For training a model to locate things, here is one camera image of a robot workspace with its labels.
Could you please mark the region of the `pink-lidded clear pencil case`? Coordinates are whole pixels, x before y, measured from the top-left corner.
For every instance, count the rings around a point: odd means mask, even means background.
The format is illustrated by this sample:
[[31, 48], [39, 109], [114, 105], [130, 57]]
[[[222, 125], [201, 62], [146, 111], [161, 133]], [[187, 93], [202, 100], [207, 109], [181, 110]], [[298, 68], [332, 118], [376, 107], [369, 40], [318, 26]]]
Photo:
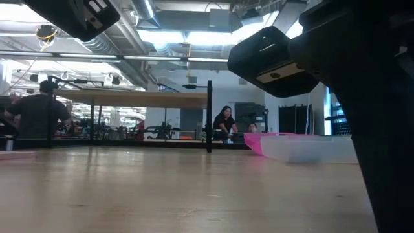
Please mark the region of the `pink-lidded clear pencil case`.
[[358, 164], [349, 136], [246, 133], [244, 140], [254, 153], [279, 162]]

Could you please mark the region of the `black perforated crate cart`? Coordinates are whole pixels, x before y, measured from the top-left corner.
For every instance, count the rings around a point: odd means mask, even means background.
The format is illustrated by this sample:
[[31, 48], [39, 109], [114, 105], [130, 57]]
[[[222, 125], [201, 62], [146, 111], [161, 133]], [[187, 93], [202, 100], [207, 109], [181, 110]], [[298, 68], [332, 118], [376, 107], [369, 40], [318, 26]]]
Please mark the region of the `black perforated crate cart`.
[[331, 113], [325, 117], [325, 120], [331, 124], [332, 135], [351, 135], [349, 124], [340, 104], [331, 106]]

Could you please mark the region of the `black panel screen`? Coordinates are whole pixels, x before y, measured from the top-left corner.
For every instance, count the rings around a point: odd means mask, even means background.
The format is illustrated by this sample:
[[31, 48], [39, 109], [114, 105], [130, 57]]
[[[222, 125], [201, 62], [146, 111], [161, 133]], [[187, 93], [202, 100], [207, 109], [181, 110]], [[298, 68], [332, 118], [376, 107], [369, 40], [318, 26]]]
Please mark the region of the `black panel screen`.
[[312, 104], [281, 106], [278, 108], [278, 117], [280, 133], [314, 133], [314, 111]]

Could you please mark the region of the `black cabinet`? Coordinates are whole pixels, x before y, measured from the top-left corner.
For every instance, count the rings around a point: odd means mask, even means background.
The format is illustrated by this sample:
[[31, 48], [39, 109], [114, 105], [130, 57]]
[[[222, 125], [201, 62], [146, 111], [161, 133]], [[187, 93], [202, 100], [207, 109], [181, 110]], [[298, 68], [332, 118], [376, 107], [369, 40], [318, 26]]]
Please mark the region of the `black cabinet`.
[[250, 125], [256, 125], [257, 133], [268, 133], [268, 109], [263, 104], [235, 103], [234, 115], [239, 132], [251, 132]]

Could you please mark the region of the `grey stapler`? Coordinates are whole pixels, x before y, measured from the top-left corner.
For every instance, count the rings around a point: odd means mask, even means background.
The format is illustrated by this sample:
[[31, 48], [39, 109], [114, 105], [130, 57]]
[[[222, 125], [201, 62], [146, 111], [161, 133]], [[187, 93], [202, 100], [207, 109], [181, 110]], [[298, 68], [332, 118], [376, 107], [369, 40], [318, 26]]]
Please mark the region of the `grey stapler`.
[[179, 85], [176, 82], [166, 77], [158, 78], [157, 85], [158, 85], [158, 90], [162, 92], [183, 93], [186, 91], [186, 89], [182, 85]]

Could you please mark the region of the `long ceiling light bar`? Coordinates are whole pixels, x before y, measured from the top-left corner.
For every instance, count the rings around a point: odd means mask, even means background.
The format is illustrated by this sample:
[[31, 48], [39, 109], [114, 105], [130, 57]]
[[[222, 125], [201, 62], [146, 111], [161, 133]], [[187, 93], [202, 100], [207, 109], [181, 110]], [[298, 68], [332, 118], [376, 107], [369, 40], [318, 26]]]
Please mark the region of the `long ceiling light bar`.
[[10, 59], [34, 59], [56, 60], [56, 61], [90, 61], [120, 63], [121, 61], [170, 61], [170, 62], [196, 62], [196, 63], [227, 63], [222, 58], [188, 58], [173, 56], [126, 56], [126, 55], [105, 55], [105, 54], [73, 54], [57, 52], [32, 52], [0, 50], [0, 58]]

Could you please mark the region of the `silver rectangular ceiling duct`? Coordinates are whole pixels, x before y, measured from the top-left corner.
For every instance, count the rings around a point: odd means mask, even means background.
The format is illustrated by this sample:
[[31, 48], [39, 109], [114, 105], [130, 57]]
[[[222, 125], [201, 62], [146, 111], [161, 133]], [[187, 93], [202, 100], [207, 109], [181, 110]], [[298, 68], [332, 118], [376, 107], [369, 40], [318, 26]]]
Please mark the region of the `silver rectangular ceiling duct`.
[[262, 28], [297, 34], [311, 0], [130, 0], [142, 41], [234, 45]]

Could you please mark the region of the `raised wooden shelf black frame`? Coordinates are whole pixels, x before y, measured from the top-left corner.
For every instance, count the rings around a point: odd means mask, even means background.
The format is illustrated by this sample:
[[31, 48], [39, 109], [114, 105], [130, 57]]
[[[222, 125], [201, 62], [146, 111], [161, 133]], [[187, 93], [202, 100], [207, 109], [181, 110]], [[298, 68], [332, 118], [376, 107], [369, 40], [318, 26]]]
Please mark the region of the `raised wooden shelf black frame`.
[[[75, 102], [90, 106], [91, 120], [94, 119], [95, 106], [109, 107], [149, 107], [149, 108], [198, 108], [206, 109], [206, 123], [212, 123], [212, 82], [208, 82], [206, 93], [165, 93], [142, 91], [114, 91], [108, 89], [57, 89], [54, 94]], [[98, 140], [94, 138], [94, 126], [91, 126], [91, 135], [86, 140]], [[212, 152], [212, 129], [206, 130], [206, 151]]]

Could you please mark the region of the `silver spiral ventilation duct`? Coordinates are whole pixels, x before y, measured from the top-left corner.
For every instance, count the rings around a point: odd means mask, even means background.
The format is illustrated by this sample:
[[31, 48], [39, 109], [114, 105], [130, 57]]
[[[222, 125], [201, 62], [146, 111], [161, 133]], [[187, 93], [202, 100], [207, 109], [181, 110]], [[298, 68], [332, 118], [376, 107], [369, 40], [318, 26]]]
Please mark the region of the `silver spiral ventilation duct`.
[[[78, 41], [83, 47], [91, 51], [93, 54], [121, 55], [119, 48], [103, 33], [94, 39], [82, 42]], [[147, 89], [150, 79], [142, 70], [140, 61], [109, 62], [110, 65], [117, 68], [125, 77], [133, 84]]]

